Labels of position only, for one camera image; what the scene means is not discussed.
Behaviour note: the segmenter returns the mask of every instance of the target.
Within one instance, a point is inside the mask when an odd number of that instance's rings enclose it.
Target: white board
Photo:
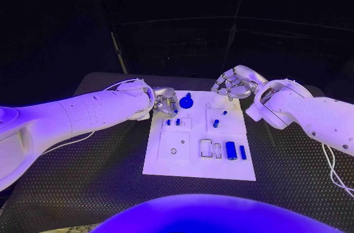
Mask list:
[[[251,153],[240,102],[211,91],[176,91],[180,99],[191,93],[193,106],[179,110],[175,118],[153,113],[143,174],[256,181]],[[202,157],[202,149],[212,157]],[[228,160],[225,142],[235,143],[237,159]],[[240,146],[247,159],[241,159]]]

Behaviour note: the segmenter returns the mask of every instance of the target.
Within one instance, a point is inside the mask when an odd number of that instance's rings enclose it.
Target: robotic hand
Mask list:
[[[264,119],[277,129],[296,122],[312,139],[354,156],[354,105],[313,98],[306,88],[287,79],[269,82],[243,65],[221,74],[211,91],[230,100],[254,93],[254,102],[246,110],[254,121]]]
[[[50,103],[0,107],[0,191],[58,142],[126,120],[146,120],[152,109],[176,116],[173,88],[150,88],[139,79],[113,86]]]

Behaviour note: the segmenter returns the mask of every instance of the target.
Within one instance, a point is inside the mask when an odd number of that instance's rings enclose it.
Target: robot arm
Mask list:
[[[308,136],[354,156],[354,105],[331,98],[313,98],[306,88],[287,79],[267,81],[238,65],[218,78],[211,91],[232,98],[256,94],[246,110],[254,121],[277,129],[296,122]]]
[[[130,81],[115,90],[61,101],[20,108],[0,107],[0,191],[58,142],[126,120],[147,119],[152,109],[176,116],[173,88],[150,88],[143,80]]]

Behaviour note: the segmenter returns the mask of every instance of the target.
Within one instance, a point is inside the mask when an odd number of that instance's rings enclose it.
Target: textured metal surface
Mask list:
[[[76,95],[128,78],[176,90],[209,90],[215,80],[89,74]],[[308,87],[315,95],[322,92]],[[251,98],[240,100],[243,110]],[[127,121],[40,157],[22,176],[0,216],[1,232],[39,232],[100,223],[136,204],[176,194],[250,198],[354,232],[354,200],[329,180],[321,144],[293,124],[283,131],[244,115],[257,181],[143,175],[150,119]],[[354,157],[335,151],[337,172],[354,180]]]

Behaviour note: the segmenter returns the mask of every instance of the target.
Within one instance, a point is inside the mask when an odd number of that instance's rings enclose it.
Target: dark table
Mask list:
[[[92,73],[75,95],[102,90],[130,78],[143,78],[150,86],[176,90],[208,91],[215,82],[214,79]],[[315,96],[322,95],[318,88],[308,86],[308,89]],[[251,97],[240,100],[243,110],[251,102]],[[332,184],[321,144],[305,135],[298,124],[276,130],[244,114],[257,181],[237,181],[143,175],[150,121],[127,121],[36,160],[7,201],[0,216],[1,232],[39,232],[100,223],[150,199],[191,193],[270,203],[354,232],[354,200]],[[354,157],[334,152],[338,175],[352,186]]]

